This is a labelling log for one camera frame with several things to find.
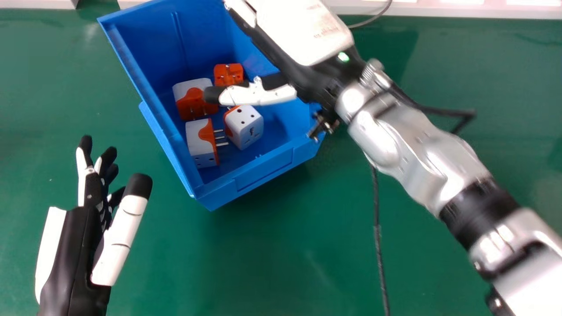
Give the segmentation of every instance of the robotic arm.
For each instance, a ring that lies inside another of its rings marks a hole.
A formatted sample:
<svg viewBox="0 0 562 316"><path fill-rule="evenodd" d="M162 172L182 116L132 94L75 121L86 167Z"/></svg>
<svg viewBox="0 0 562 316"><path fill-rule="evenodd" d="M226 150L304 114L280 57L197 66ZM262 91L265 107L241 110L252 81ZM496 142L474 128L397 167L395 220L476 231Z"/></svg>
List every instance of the robotic arm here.
<svg viewBox="0 0 562 316"><path fill-rule="evenodd" d="M224 4L286 88L322 105L311 138L343 121L369 162L447 225L491 284L494 315L562 315L562 239L496 183L465 141L431 124L380 62L362 60L321 0Z"/></svg>

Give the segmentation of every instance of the blue plastic bin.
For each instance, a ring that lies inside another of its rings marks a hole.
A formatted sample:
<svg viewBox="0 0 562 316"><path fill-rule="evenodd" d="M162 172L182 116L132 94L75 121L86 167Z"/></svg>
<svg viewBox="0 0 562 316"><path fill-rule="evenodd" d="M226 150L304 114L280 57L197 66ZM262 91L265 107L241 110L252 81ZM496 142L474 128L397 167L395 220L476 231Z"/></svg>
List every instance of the blue plastic bin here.
<svg viewBox="0 0 562 316"><path fill-rule="evenodd" d="M314 157L306 137L318 105L292 101L258 107L264 134L244 151L219 148L220 166L197 169L185 140L185 122L172 86L213 78L216 64L239 62L248 78L277 69L232 22L221 0L155 0L98 19L144 102L139 106L189 195L209 210ZM222 112L212 116L224 127Z"/></svg>

